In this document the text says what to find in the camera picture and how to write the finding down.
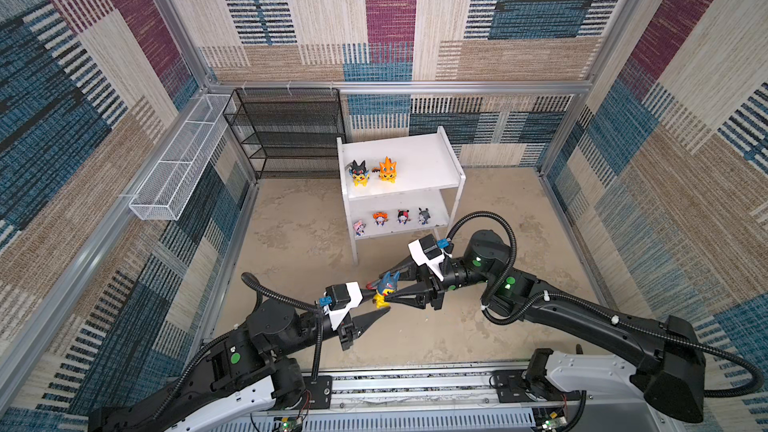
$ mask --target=white mesh basket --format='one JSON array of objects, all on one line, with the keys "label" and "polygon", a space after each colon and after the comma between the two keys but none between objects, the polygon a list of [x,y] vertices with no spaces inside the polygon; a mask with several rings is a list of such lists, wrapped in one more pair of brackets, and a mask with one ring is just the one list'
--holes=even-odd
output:
[{"label": "white mesh basket", "polygon": [[190,112],[136,195],[130,210],[141,220],[178,220],[235,113],[230,96],[206,94]]}]

